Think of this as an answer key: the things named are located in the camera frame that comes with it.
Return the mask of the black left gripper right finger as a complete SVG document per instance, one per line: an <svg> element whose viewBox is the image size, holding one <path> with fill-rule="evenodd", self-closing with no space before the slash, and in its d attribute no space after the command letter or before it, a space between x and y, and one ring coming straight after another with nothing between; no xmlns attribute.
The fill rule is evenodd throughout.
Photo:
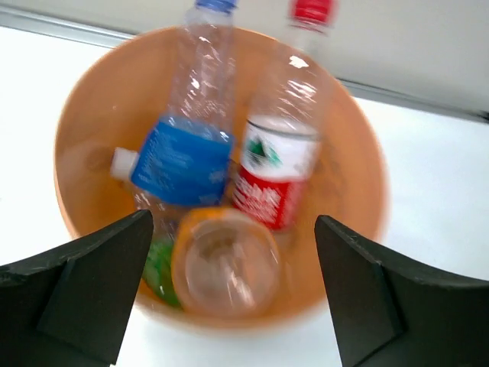
<svg viewBox="0 0 489 367"><path fill-rule="evenodd" d="M486 366L488 283L423 264L331 216L316 247L344 366Z"/></svg>

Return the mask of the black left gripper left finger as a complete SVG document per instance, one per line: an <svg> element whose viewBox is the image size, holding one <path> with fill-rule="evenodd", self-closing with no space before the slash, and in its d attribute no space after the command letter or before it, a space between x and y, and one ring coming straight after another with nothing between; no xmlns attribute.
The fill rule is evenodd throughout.
<svg viewBox="0 0 489 367"><path fill-rule="evenodd" d="M3 366L117 362L151 245L138 210L64 245L1 267Z"/></svg>

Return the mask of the green plastic bottle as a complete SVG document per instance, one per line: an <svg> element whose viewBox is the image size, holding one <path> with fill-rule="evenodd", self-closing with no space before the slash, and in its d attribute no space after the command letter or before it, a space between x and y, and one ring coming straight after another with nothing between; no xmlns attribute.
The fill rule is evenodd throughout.
<svg viewBox="0 0 489 367"><path fill-rule="evenodd" d="M173 288L171 262L173 239L169 236L155 238L151 242L142 278L147 286L166 304L181 308Z"/></svg>

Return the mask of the white cap blue label bottle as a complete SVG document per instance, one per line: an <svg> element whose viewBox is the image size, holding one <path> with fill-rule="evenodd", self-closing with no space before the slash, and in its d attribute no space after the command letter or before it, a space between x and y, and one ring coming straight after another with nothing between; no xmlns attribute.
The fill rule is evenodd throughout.
<svg viewBox="0 0 489 367"><path fill-rule="evenodd" d="M110 174L117 180L129 181L138 162L139 153L117 147L112 156Z"/></svg>

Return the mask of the orange juice bottle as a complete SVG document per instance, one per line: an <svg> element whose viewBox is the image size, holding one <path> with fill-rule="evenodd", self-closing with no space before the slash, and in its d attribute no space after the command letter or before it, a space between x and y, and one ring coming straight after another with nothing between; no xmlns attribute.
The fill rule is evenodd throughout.
<svg viewBox="0 0 489 367"><path fill-rule="evenodd" d="M171 278L185 311L229 320L254 317L271 305L281 270L274 236L243 212L207 207L182 218Z"/></svg>

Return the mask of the blue cap water bottle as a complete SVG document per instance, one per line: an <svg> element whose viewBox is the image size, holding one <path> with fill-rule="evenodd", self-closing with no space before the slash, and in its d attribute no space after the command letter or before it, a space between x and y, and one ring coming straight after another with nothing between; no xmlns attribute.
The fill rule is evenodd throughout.
<svg viewBox="0 0 489 367"><path fill-rule="evenodd" d="M178 29L166 110L131 182L171 206L214 206L225 191L235 109L235 1L197 1Z"/></svg>

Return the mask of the red label water bottle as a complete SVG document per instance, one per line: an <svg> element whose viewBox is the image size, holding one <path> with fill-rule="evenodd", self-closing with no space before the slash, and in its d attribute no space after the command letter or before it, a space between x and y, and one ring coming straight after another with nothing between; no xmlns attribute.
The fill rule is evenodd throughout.
<svg viewBox="0 0 489 367"><path fill-rule="evenodd" d="M334 1L294 1L288 41L261 73L247 116L234 207L273 232L287 231L316 165L330 82L317 64Z"/></svg>

